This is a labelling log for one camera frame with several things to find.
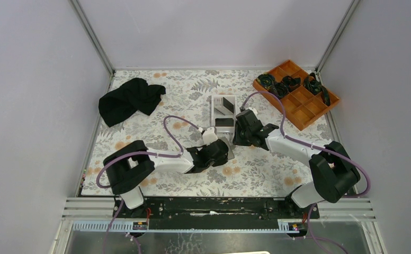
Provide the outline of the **grey blue card holder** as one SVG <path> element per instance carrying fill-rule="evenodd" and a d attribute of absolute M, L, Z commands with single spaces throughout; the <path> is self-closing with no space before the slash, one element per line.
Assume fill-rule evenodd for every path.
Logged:
<path fill-rule="evenodd" d="M 235 148 L 226 137 L 220 138 L 227 146 L 228 148 L 228 153 L 227 153 L 227 160 L 233 160 L 235 158 L 235 155 L 233 153 L 233 149 Z"/>

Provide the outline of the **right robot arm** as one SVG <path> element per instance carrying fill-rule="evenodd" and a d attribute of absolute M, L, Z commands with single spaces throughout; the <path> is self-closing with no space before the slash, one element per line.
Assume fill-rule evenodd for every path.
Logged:
<path fill-rule="evenodd" d="M 280 153 L 310 168 L 312 182 L 297 187 L 286 197 L 284 209 L 292 218 L 298 218 L 313 203 L 336 203 L 361 179 L 340 143 L 333 141 L 317 147 L 301 141 L 283 133 L 279 126 L 263 125 L 250 109 L 237 114 L 233 143 Z"/>

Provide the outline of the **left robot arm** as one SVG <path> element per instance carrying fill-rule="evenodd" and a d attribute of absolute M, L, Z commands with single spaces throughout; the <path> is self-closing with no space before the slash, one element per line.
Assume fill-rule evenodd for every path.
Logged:
<path fill-rule="evenodd" d="M 111 188 L 124 201 L 125 211 L 132 217 L 140 217 L 145 212 L 145 199 L 139 185 L 151 173 L 198 174 L 232 159 L 234 154 L 225 138 L 187 148 L 182 154 L 149 149 L 142 140 L 137 140 L 103 160 L 102 172 L 106 173 L 109 185 L 101 185 L 102 173 L 97 176 L 97 185 Z"/>

